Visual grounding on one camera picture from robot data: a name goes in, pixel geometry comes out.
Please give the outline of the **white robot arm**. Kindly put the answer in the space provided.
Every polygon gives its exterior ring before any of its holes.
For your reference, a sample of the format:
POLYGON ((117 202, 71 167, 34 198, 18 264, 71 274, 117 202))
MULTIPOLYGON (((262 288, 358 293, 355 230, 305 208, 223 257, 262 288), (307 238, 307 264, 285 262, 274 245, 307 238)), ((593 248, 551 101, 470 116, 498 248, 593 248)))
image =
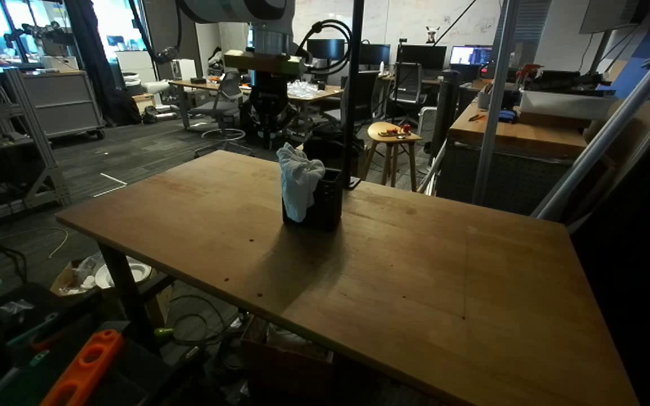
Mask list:
POLYGON ((288 78, 303 71, 292 54, 293 0, 177 0, 179 9, 197 22, 249 22, 253 45, 227 49, 229 68, 253 71, 250 106, 258 112, 265 139, 272 139, 275 120, 288 106, 288 78))

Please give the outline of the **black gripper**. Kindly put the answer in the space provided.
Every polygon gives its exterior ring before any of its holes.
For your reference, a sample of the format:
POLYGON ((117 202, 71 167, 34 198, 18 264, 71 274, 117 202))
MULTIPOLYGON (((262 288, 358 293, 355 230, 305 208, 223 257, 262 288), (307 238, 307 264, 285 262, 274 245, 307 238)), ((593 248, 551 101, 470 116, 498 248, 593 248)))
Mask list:
POLYGON ((258 112, 258 131, 272 139, 288 116, 288 78, 275 71, 255 71, 250 101, 258 112))

